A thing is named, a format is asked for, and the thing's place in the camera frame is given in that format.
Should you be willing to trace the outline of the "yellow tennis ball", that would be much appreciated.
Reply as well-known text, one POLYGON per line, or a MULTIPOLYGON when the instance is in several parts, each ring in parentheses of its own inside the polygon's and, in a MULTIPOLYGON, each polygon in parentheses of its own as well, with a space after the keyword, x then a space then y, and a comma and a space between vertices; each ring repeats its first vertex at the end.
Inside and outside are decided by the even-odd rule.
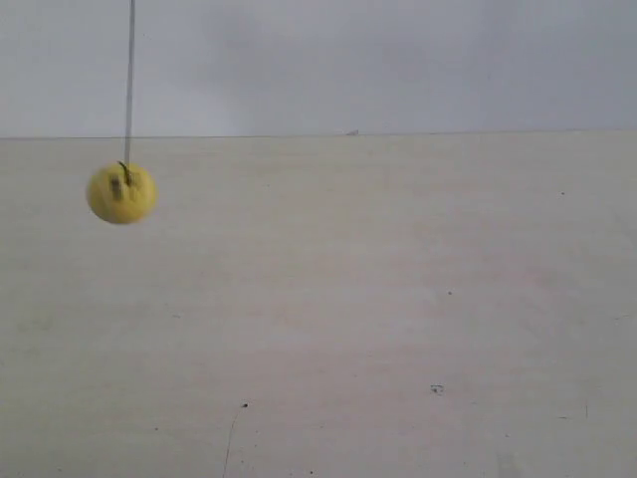
POLYGON ((89 180, 86 200, 93 214, 110 224, 132 224, 147 217, 156 202, 156 184, 138 164, 118 162, 89 180))

